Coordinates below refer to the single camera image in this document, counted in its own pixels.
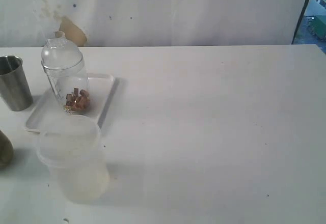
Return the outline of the green container outside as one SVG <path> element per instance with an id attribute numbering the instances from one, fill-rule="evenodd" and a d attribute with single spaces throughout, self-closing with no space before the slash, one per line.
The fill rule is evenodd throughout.
<path id="1" fill-rule="evenodd" d="M 325 41 L 325 15 L 316 15 L 308 22 L 308 31 Z"/>

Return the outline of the translucent plastic cup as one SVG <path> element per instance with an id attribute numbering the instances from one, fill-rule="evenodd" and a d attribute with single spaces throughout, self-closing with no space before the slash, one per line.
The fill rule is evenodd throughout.
<path id="1" fill-rule="evenodd" d="M 37 139 L 36 153 L 68 200 L 86 203 L 106 192 L 110 176 L 101 130 L 90 118 L 70 115 L 47 123 Z"/>

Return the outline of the brown wooden bowl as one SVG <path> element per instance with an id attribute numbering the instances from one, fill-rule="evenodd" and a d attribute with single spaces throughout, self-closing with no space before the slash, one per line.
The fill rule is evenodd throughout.
<path id="1" fill-rule="evenodd" d="M 8 137 L 0 131 L 0 168 L 5 168 L 13 159 L 14 149 Z"/>

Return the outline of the black metal frame post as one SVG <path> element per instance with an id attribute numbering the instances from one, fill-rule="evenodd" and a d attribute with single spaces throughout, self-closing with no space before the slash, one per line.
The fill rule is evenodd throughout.
<path id="1" fill-rule="evenodd" d="M 304 5 L 303 5 L 303 7 L 302 7 L 302 10 L 301 10 L 300 16 L 299 16 L 299 18 L 298 18 L 298 21 L 297 21 L 297 24 L 296 24 L 296 27 L 295 27 L 295 30 L 294 30 L 294 33 L 293 33 L 293 38 L 292 38 L 292 42 L 291 42 L 291 44 L 293 44 L 294 41 L 295 41 L 295 38 L 296 38 L 297 32 L 298 32 L 298 30 L 299 30 L 299 27 L 300 27 L 300 24 L 301 24 L 301 21 L 302 21 L 302 19 L 303 19 L 303 16 L 304 16 L 304 13 L 305 13 L 305 11 L 306 11 L 306 8 L 307 8 L 308 3 L 309 3 L 309 0 L 305 0 L 305 1 L 304 1 Z"/>

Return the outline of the clear plastic shaker body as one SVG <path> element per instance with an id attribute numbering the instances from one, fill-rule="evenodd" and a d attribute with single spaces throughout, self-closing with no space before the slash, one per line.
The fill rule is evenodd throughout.
<path id="1" fill-rule="evenodd" d="M 63 109 L 68 114 L 84 114 L 86 111 L 72 112 L 66 111 L 64 106 L 66 105 L 66 95 L 73 92 L 74 88 L 84 89 L 90 93 L 89 80 L 85 67 L 76 75 L 66 76 L 66 77 L 52 77 L 48 76 L 47 78 L 50 82 L 53 94 Z"/>

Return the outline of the stainless steel cup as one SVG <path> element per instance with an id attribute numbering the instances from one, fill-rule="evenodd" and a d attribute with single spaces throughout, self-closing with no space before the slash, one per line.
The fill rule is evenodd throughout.
<path id="1" fill-rule="evenodd" d="M 33 103 L 22 59 L 18 56 L 1 57 L 1 98 L 12 111 L 24 110 Z"/>

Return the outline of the white rectangular tray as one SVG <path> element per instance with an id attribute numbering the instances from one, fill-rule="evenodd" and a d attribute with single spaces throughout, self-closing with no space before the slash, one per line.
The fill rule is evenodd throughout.
<path id="1" fill-rule="evenodd" d="M 101 119 L 106 115 L 110 99 L 118 82 L 111 74 L 89 73 L 91 103 L 85 116 L 101 124 Z M 28 132 L 39 133 L 43 127 L 56 118 L 67 117 L 56 101 L 52 89 L 47 89 L 40 97 L 31 114 L 26 119 L 24 129 Z"/>

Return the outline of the clear dome lid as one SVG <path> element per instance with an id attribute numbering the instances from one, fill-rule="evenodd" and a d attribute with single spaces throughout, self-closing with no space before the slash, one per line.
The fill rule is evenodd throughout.
<path id="1" fill-rule="evenodd" d="M 41 52 L 41 64 L 45 74 L 52 77 L 73 76 L 85 67 L 82 52 L 62 31 L 46 37 Z"/>

